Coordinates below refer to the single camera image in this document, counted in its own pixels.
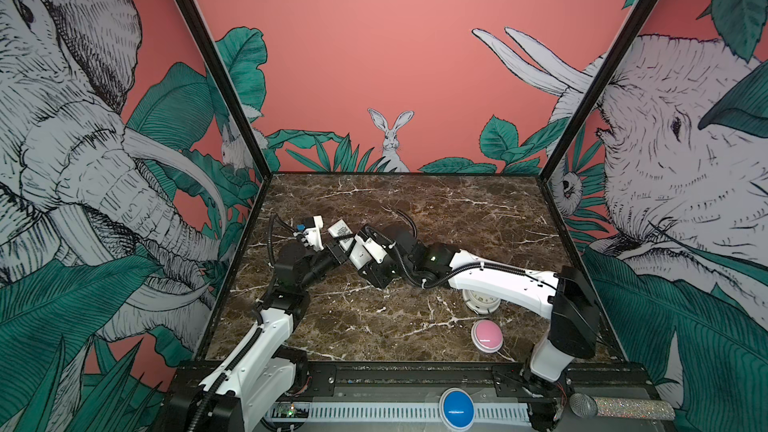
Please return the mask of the white remote control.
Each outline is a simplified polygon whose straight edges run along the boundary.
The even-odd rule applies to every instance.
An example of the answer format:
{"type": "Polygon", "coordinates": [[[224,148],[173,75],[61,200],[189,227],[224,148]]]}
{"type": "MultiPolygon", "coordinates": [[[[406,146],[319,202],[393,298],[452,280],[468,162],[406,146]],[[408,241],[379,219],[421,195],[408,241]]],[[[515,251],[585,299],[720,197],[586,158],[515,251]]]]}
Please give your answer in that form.
{"type": "Polygon", "coordinates": [[[344,220],[339,220],[331,225],[328,232],[339,242],[342,250],[348,255],[350,262],[358,271],[362,271],[373,259],[363,245],[363,241],[356,237],[344,220]]]}

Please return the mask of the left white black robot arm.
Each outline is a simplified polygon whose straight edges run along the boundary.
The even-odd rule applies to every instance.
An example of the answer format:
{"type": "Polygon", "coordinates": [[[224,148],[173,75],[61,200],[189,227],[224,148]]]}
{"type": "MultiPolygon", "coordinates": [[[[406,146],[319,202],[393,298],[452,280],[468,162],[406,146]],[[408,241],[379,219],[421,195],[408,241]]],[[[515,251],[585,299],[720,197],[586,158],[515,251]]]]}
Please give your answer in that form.
{"type": "Polygon", "coordinates": [[[295,331],[310,302],[309,288],[349,259],[347,234],[316,251],[295,240],[271,259],[273,272],[255,321],[234,350],[197,382],[201,361],[182,366],[161,403],[153,431],[252,431],[271,404],[298,387],[296,370],[306,361],[276,355],[295,331]]]}

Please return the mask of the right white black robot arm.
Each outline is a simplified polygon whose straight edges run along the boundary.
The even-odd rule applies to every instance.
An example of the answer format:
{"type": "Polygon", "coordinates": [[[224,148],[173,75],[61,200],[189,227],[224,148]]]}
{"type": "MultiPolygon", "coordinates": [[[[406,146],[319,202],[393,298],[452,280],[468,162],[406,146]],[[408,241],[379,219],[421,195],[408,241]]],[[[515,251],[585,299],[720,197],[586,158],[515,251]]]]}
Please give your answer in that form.
{"type": "Polygon", "coordinates": [[[549,321],[523,369],[525,377],[556,382],[578,359],[595,356],[601,309],[590,280],[580,269],[525,269],[481,258],[446,243],[425,245],[399,225],[379,231],[365,225],[343,241],[359,274],[383,289],[399,276],[429,290],[469,291],[523,307],[549,321]]]}

